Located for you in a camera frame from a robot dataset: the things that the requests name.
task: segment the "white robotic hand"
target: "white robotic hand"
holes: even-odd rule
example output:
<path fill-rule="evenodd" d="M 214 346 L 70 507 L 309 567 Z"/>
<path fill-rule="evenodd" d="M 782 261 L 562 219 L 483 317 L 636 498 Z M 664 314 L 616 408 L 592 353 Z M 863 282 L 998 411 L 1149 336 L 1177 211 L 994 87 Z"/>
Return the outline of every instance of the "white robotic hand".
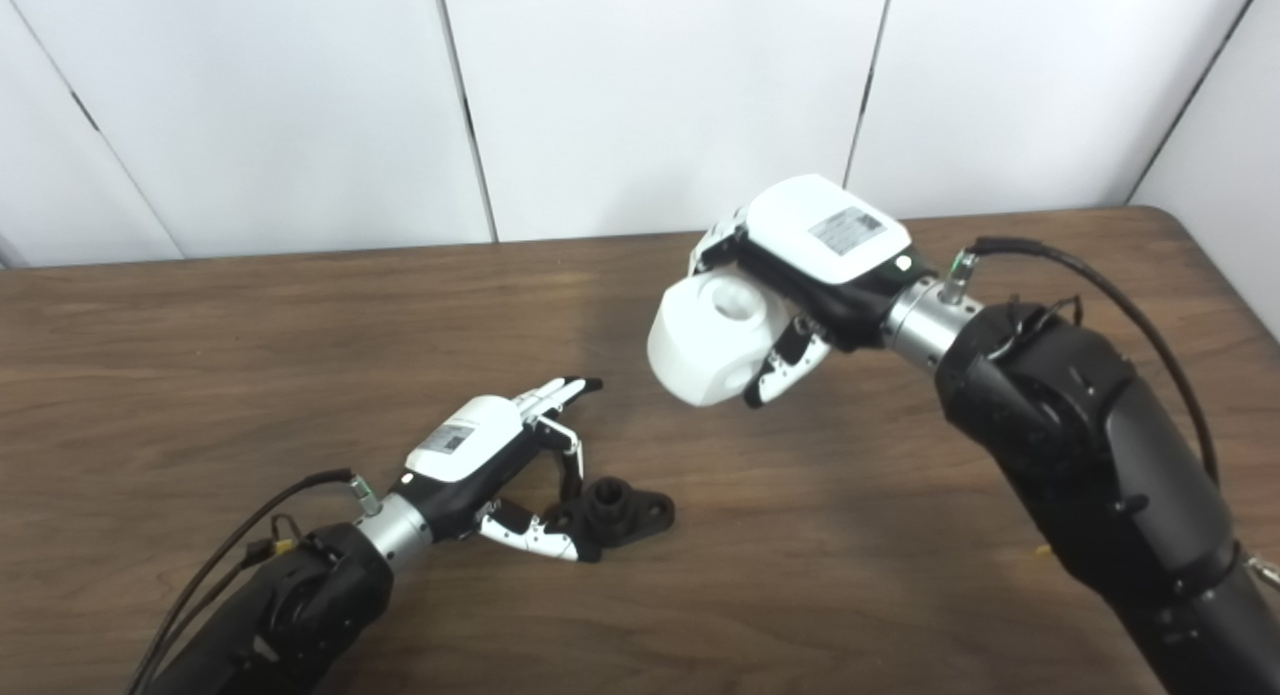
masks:
<path fill-rule="evenodd" d="M 792 177 L 699 241 L 663 297 L 649 363 L 690 404 L 741 393 L 760 407 L 833 347 L 879 347 L 891 303 L 924 275 L 899 221 L 823 177 Z M 733 298 L 718 297 L 730 279 Z"/>
<path fill-rule="evenodd" d="M 602 381 L 557 378 L 515 398 L 480 395 L 462 404 L 408 454 L 378 512 L 357 522 L 393 570 L 430 543 L 480 535 L 517 550 L 595 562 L 614 548 L 671 527 L 667 495 L 604 477 L 582 491 L 582 440 L 558 422 Z M 559 454 L 557 504 L 543 517 L 498 497 L 541 451 Z"/>

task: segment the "black plastic part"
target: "black plastic part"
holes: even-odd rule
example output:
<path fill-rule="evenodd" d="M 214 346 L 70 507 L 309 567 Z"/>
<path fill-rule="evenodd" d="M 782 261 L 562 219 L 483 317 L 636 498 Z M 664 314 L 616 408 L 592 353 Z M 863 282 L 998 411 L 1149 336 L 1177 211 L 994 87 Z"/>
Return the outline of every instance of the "black plastic part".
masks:
<path fill-rule="evenodd" d="M 319 529 L 297 549 L 264 563 L 143 692 L 310 692 L 387 611 L 393 580 L 356 526 Z"/>
<path fill-rule="evenodd" d="M 911 261 L 906 270 L 896 265 L 901 256 Z M 937 275 L 919 250 L 909 247 L 864 275 L 829 285 L 753 243 L 750 236 L 737 244 L 737 265 L 803 308 L 823 326 L 831 344 L 846 353 L 858 348 L 882 348 L 881 328 L 893 300 L 923 276 Z"/>
<path fill-rule="evenodd" d="M 577 559 L 594 563 L 602 548 L 621 548 L 667 531 L 676 522 L 676 503 L 662 493 L 635 490 L 625 480 L 600 477 L 581 498 L 548 509 L 548 534 L 573 540 Z"/>
<path fill-rule="evenodd" d="M 1115 609 L 1166 690 L 1280 694 L 1280 632 L 1239 564 L 1221 495 L 1132 363 L 1056 316 L 1019 328 L 1042 316 L 1010 303 L 965 325 L 936 376 L 947 420 L 996 458 L 1059 562 Z"/>
<path fill-rule="evenodd" d="M 1280 630 L 1239 557 L 1197 598 L 1112 609 L 1170 695 L 1280 692 Z"/>

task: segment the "wall seam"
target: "wall seam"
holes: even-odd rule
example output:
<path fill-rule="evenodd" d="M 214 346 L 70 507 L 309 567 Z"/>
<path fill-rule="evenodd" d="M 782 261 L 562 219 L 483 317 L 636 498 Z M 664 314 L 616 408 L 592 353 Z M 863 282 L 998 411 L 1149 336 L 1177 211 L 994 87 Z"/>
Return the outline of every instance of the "wall seam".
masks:
<path fill-rule="evenodd" d="M 1165 152 L 1165 145 L 1169 145 L 1169 140 L 1172 138 L 1174 131 L 1178 131 L 1178 125 L 1181 124 L 1183 116 L 1187 115 L 1188 108 L 1192 106 L 1192 102 L 1199 93 L 1201 86 L 1204 84 L 1206 79 L 1208 79 L 1210 72 L 1212 72 L 1213 67 L 1217 65 L 1217 58 L 1222 56 L 1222 51 L 1225 51 L 1226 44 L 1231 42 L 1231 38 L 1235 35 L 1235 29 L 1239 28 L 1240 22 L 1244 20 L 1244 15 L 1247 15 L 1249 8 L 1253 6 L 1253 1 L 1254 0 L 1244 0 L 1244 4 L 1243 6 L 1240 6 L 1240 10 L 1235 13 L 1235 20 L 1231 20 L 1230 28 L 1228 28 L 1226 35 L 1222 36 L 1222 42 L 1217 45 L 1217 49 L 1216 51 L 1213 51 L 1213 55 L 1208 58 L 1208 63 L 1201 72 L 1199 79 L 1197 79 L 1196 84 L 1192 86 L 1192 92 L 1189 92 L 1187 95 L 1187 99 L 1184 99 L 1183 106 L 1178 109 L 1178 115 L 1174 116 L 1174 122 L 1170 122 L 1169 129 L 1166 129 L 1165 134 L 1161 136 L 1160 138 L 1160 145 L 1156 145 L 1156 150 L 1151 154 L 1151 157 L 1147 159 L 1147 165 L 1142 168 L 1142 172 L 1139 172 L 1138 174 L 1138 179 L 1134 180 L 1133 183 L 1133 188 L 1129 189 L 1129 196 L 1124 198 L 1124 204 L 1126 206 L 1129 204 L 1133 204 L 1134 195 L 1138 195 L 1138 189 L 1142 188 L 1142 182 L 1147 179 L 1147 175 L 1149 174 L 1151 168 L 1156 165 L 1160 154 Z"/>
<path fill-rule="evenodd" d="M 18 1 L 15 0 L 6 0 L 6 1 L 9 1 L 9 6 L 13 6 L 13 12 L 18 13 L 18 19 L 22 20 L 22 24 L 24 26 L 24 28 L 27 28 L 27 33 L 31 35 L 31 38 L 35 40 L 36 47 L 38 47 L 40 51 L 44 52 L 45 60 L 49 61 L 49 65 L 54 69 L 58 78 L 63 81 L 63 86 L 65 86 L 67 92 L 70 95 L 70 99 L 73 99 L 73 101 L 77 104 L 77 108 L 79 108 L 79 110 L 84 114 L 90 124 L 93 127 L 93 131 L 97 131 L 97 134 L 100 136 L 100 138 L 102 138 L 102 143 L 106 145 L 106 151 L 109 151 L 111 154 L 111 157 L 115 159 L 115 165 L 120 168 L 120 172 L 124 172 L 124 178 L 128 179 L 129 186 L 133 186 L 133 191 L 138 195 L 138 198 L 142 200 L 142 205 L 146 206 L 147 212 L 150 212 L 152 220 L 156 221 L 156 225 L 160 225 L 160 232 L 164 233 L 165 238 L 169 239 L 169 244 L 173 244 L 173 248 L 177 250 L 178 257 L 187 259 L 187 253 L 182 252 L 182 244 L 178 244 L 178 239 L 174 238 L 173 230 L 169 230 L 169 225 L 164 221 L 164 218 L 160 218 L 160 212 L 156 212 L 154 204 L 151 204 L 151 198 L 147 198 L 146 192 L 142 191 L 142 186 L 138 184 L 137 177 L 133 177 L 133 172 L 129 172 L 129 168 L 124 165 L 120 154 L 115 151 L 115 145 L 111 145 L 111 141 L 108 138 L 105 133 L 102 133 L 102 129 L 100 125 L 97 125 L 97 122 L 93 120 L 91 115 L 88 115 L 88 109 L 83 99 L 81 97 L 81 95 L 76 92 L 76 88 L 73 88 L 65 72 L 63 72 L 63 69 L 58 65 L 58 61 L 54 60 L 54 56 L 49 51 L 49 49 L 45 47 L 44 40 L 41 40 L 40 35 L 36 33 L 36 28 L 32 28 L 31 20 L 27 19 L 27 14 L 23 13 L 22 8 L 18 6 Z"/>
<path fill-rule="evenodd" d="M 493 200 L 489 198 L 489 179 L 485 178 L 484 161 L 480 157 L 480 142 L 476 140 L 475 122 L 471 120 L 471 102 L 467 101 L 467 86 L 462 79 L 462 65 L 458 61 L 458 47 L 453 40 L 453 20 L 449 19 L 449 6 L 444 0 L 435 0 L 440 15 L 440 28 L 444 29 L 444 47 L 449 52 L 449 67 L 453 70 L 453 86 L 457 88 L 458 104 L 467 127 L 467 143 L 471 147 L 471 164 L 476 170 L 476 184 L 480 186 L 480 202 L 484 206 L 485 221 L 489 225 L 489 241 L 498 243 L 498 221 L 493 216 Z"/>
<path fill-rule="evenodd" d="M 858 151 L 858 136 L 863 131 L 863 120 L 867 116 L 867 104 L 872 99 L 872 81 L 876 81 L 876 64 L 879 60 L 881 44 L 884 40 L 884 24 L 888 22 L 888 6 L 893 0 L 884 0 L 881 10 L 881 20 L 876 28 L 876 44 L 872 47 L 872 61 L 867 68 L 867 84 L 863 86 L 863 99 L 858 104 L 858 122 L 854 124 L 854 140 L 849 143 L 849 159 L 845 163 L 845 179 L 842 184 L 849 188 L 849 177 L 854 174 L 854 154 Z"/>

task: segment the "metal connector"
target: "metal connector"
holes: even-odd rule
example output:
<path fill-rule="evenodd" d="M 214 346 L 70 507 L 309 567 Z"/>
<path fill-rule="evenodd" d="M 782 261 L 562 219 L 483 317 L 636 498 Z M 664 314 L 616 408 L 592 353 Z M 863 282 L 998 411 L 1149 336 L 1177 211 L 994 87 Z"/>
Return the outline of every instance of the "metal connector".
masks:
<path fill-rule="evenodd" d="M 942 284 L 938 300 L 948 306 L 959 305 L 969 291 L 969 279 L 973 276 L 974 268 L 978 268 L 978 256 L 970 253 L 969 250 L 960 250 L 955 262 L 951 262 L 951 273 Z"/>
<path fill-rule="evenodd" d="M 1276 567 L 1275 563 L 1263 561 L 1251 553 L 1244 559 L 1244 567 L 1253 571 L 1253 575 L 1271 589 L 1280 590 L 1280 567 Z"/>
<path fill-rule="evenodd" d="M 360 503 L 360 509 L 365 512 L 365 517 L 374 517 L 383 512 L 383 504 L 379 502 L 378 495 L 374 495 L 374 490 L 365 481 L 365 477 L 357 475 L 347 485 L 351 486 L 351 494 L 356 495 L 356 502 Z"/>

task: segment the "silver metal joint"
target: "silver metal joint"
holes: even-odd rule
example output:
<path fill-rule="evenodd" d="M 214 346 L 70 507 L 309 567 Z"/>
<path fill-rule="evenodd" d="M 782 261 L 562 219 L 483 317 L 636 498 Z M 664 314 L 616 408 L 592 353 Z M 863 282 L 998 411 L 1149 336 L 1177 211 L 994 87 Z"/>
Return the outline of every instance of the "silver metal joint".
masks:
<path fill-rule="evenodd" d="M 978 268 L 978 256 L 968 252 L 968 250 L 960 250 L 960 255 L 956 256 L 955 262 L 951 262 L 951 274 L 943 282 L 938 300 L 942 300 L 948 306 L 959 305 L 960 300 L 964 300 L 966 291 L 969 291 L 969 280 L 973 278 L 974 268 Z"/>
<path fill-rule="evenodd" d="M 1244 561 L 1244 566 L 1253 571 L 1253 575 L 1263 584 L 1275 590 L 1280 590 L 1280 567 L 1276 567 L 1275 563 L 1270 563 L 1254 554 L 1249 554 L 1248 559 Z"/>
<path fill-rule="evenodd" d="M 398 493 L 383 498 L 378 513 L 357 518 L 356 527 L 397 573 L 431 545 L 431 529 L 422 513 Z"/>
<path fill-rule="evenodd" d="M 356 502 L 360 503 L 365 517 L 372 517 L 383 509 L 383 504 L 378 502 L 378 495 L 374 495 L 374 489 L 369 486 L 365 477 L 357 475 L 347 485 L 351 486 L 351 494 L 356 495 Z"/>
<path fill-rule="evenodd" d="M 933 372 L 956 335 L 983 308 L 960 291 L 954 303 L 943 300 L 945 282 L 923 276 L 905 289 L 884 320 L 884 347 L 925 372 Z"/>

